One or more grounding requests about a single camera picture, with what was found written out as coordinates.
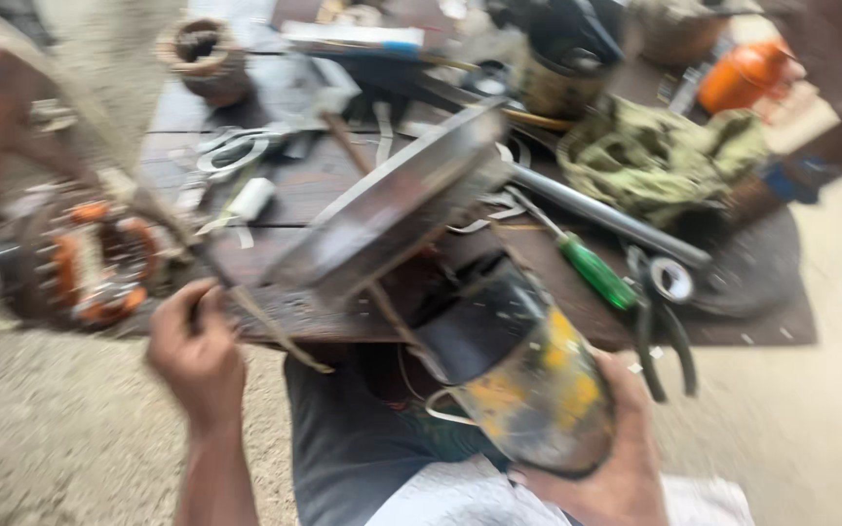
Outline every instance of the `leg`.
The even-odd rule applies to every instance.
[[[303,526],[362,526],[434,455],[345,364],[322,375],[285,359]]]

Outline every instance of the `white capacitor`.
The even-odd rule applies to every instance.
[[[258,217],[274,195],[275,185],[271,181],[262,177],[251,179],[229,204],[227,211],[248,223]]]

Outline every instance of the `green cloth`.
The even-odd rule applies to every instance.
[[[571,185],[632,217],[664,228],[710,206],[765,160],[762,122],[749,110],[718,113],[706,126],[613,97],[557,145]]]

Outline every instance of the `green screwdriver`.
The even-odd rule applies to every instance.
[[[512,194],[538,221],[551,229],[560,252],[611,305],[622,311],[635,305],[635,291],[625,281],[619,279],[613,269],[610,269],[609,265],[599,256],[587,248],[587,245],[584,245],[577,234],[561,230],[528,197],[523,196],[516,187],[506,186],[505,190]]]

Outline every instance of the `screwdriver handle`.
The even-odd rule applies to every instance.
[[[557,240],[557,248],[611,305],[621,311],[635,305],[636,295],[632,287],[615,275],[613,269],[587,248],[577,235],[565,232]]]

